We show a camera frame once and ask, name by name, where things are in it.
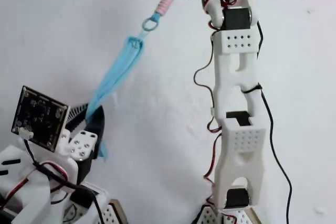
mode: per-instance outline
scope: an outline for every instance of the blue lanyard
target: blue lanyard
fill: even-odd
[[[146,35],[155,30],[159,25],[159,20],[162,14],[154,12],[154,14],[146,19],[142,24],[142,31],[137,37],[130,36],[125,41],[124,47],[120,51],[117,59],[111,66],[110,70],[101,81],[98,89],[94,93],[91,101],[89,102],[86,121],[90,120],[94,111],[102,104],[103,100],[112,93],[116,87],[128,76],[131,70],[135,67],[139,61],[143,49],[144,39]],[[149,23],[154,22],[152,27],[149,27]],[[101,149],[99,156],[107,157],[107,150],[104,143],[101,143]]]

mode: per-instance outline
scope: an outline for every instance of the perforated bracket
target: perforated bracket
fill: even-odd
[[[192,224],[261,224],[252,208],[217,214],[214,207],[203,205]]]
[[[214,35],[214,43],[220,54],[258,52],[260,36],[257,27],[241,30],[223,30]]]
[[[71,157],[76,161],[86,160],[97,141],[97,135],[88,131],[80,131],[70,142]]]

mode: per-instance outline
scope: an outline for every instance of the white backdrop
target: white backdrop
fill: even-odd
[[[159,0],[0,0],[0,149],[23,84],[70,105],[87,102]],[[257,0],[265,41],[260,83],[275,118],[278,157],[293,183],[291,223],[332,223],[336,193],[336,0]],[[88,180],[121,201],[130,223],[190,223],[211,192],[211,101],[193,84],[209,58],[200,0],[176,0],[140,64],[105,103],[106,163]],[[213,67],[199,80],[214,83]],[[263,223],[285,223],[288,185],[264,149]],[[321,208],[325,215],[317,215]]]

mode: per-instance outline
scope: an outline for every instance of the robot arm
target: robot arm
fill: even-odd
[[[264,166],[262,146],[266,127],[261,119],[263,101],[256,64],[261,39],[255,0],[202,0],[211,17],[215,66],[213,116],[222,127],[222,150],[215,169],[214,204],[218,209],[242,209],[258,204]],[[239,58],[239,68],[230,69]],[[231,111],[228,97],[235,87],[245,107]],[[247,186],[234,187],[238,178]]]

